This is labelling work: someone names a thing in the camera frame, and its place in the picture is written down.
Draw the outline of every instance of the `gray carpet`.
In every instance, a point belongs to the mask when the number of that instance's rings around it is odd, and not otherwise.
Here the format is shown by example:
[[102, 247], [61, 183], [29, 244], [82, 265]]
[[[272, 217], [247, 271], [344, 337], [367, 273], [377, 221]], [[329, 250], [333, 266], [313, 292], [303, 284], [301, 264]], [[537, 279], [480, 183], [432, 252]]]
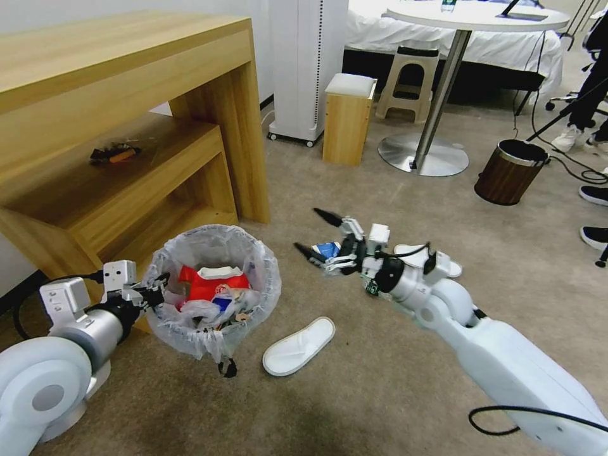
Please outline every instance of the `gray carpet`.
[[[451, 349], [388, 302], [368, 297], [356, 277], [322, 278], [292, 247], [338, 235], [313, 206], [352, 215], [366, 230], [387, 224], [391, 245], [431, 241], [464, 266], [459, 281], [479, 307], [518, 328], [608, 410], [607, 276], [593, 265], [598, 252], [578, 238], [582, 224], [606, 226], [606, 208], [583, 201], [579, 183], [558, 163], [517, 206], [491, 205], [472, 190], [497, 141], [513, 135], [510, 97], [448, 105], [438, 134], [463, 144], [471, 165], [446, 179], [407, 175], [380, 159], [376, 145], [384, 136], [420, 129], [398, 113], [373, 120], [358, 168], [324, 164], [320, 144], [267, 141], [272, 222], [242, 225], [274, 251], [283, 292], [275, 312], [238, 348], [238, 376], [223, 379], [210, 359], [195, 361], [136, 332], [112, 358], [110, 380], [84, 418], [34, 454], [550, 454], [523, 434], [491, 438], [473, 430], [468, 411], [490, 401]], [[519, 119], [520, 137], [530, 131], [529, 114]], [[543, 119], [539, 112], [538, 123]], [[320, 315], [335, 322], [333, 341], [296, 374], [267, 375], [266, 347]], [[1, 317], [0, 349], [16, 341], [8, 316]], [[481, 421], [509, 426], [500, 416]]]

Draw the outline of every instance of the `person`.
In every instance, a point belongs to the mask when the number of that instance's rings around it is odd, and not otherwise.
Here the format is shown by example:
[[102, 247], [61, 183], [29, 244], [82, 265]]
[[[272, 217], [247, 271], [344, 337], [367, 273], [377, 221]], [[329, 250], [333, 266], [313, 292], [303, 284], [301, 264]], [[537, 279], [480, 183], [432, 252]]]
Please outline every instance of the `person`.
[[[585, 46], [590, 51], [599, 51], [599, 56], [576, 101], [573, 102], [567, 127], [560, 136], [551, 141], [551, 145], [561, 152], [568, 152], [575, 144], [581, 142], [585, 129], [592, 125], [595, 110], [608, 94], [608, 49], [604, 49], [606, 42], [608, 42], [608, 14], [604, 15], [589, 33]], [[608, 153], [608, 120], [586, 140], [585, 144]]]
[[[608, 206], [608, 187], [582, 186], [578, 193], [591, 203]], [[604, 251], [608, 246], [608, 228], [584, 226], [579, 233], [585, 244], [597, 250]]]

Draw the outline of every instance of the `wood grain trash can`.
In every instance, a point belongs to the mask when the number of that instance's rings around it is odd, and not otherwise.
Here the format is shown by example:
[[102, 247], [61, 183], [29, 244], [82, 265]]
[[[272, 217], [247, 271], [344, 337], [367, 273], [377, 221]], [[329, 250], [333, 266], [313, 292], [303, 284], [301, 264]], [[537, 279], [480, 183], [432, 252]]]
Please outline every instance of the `wood grain trash can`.
[[361, 163], [376, 82], [366, 76], [338, 73], [327, 86], [324, 162]]
[[516, 205], [548, 159], [543, 148], [518, 139], [500, 141], [475, 184], [490, 203]]

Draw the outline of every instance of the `round table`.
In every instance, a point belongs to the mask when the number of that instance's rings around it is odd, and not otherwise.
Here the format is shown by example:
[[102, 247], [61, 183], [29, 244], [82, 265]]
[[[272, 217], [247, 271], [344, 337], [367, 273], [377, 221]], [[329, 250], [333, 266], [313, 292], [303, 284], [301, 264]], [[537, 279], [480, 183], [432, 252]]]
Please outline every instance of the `round table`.
[[501, 15], [506, 7], [502, 3], [460, 0], [450, 13], [441, 11], [441, 0], [432, 0], [402, 1], [388, 8], [386, 15], [392, 18], [431, 27], [456, 29], [456, 34], [439, 86], [433, 92], [431, 109], [422, 134], [397, 134], [384, 138], [378, 145], [378, 153], [387, 163], [412, 174], [433, 177], [458, 174], [469, 166], [469, 157], [462, 146], [433, 138], [471, 32], [540, 32], [560, 29], [569, 21], [567, 14], [532, 6], [515, 6], [511, 13], [546, 17], [538, 22], [513, 19]]

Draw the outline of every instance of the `bottle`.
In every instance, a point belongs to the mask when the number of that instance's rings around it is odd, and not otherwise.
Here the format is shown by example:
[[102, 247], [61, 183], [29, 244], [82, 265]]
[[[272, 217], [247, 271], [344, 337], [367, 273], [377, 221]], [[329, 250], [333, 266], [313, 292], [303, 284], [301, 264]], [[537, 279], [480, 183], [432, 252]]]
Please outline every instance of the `bottle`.
[[441, 12], [451, 13], [454, 10], [454, 6], [456, 6], [456, 0], [443, 0], [441, 2]]

